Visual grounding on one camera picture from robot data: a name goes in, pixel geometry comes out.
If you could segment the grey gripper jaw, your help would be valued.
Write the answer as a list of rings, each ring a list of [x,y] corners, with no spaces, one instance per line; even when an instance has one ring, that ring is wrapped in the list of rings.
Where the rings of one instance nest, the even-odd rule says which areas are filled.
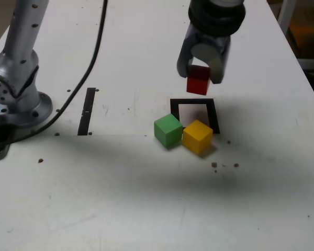
[[[225,75],[229,50],[225,53],[205,43],[198,43],[192,47],[193,57],[205,62],[209,68],[210,80],[213,84],[221,84]]]
[[[179,76],[182,78],[187,78],[188,76],[188,68],[192,63],[193,55],[191,53],[192,42],[190,39],[185,39],[180,54],[177,60],[177,72]]]

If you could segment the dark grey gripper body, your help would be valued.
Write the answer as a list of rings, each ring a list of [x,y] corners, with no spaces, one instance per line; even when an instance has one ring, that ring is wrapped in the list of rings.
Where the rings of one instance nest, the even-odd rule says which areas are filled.
[[[221,55],[229,53],[231,45],[231,37],[214,37],[203,33],[193,24],[189,24],[188,30],[185,35],[184,44],[186,47],[191,49],[194,45],[198,43],[205,43],[208,45],[214,45]]]

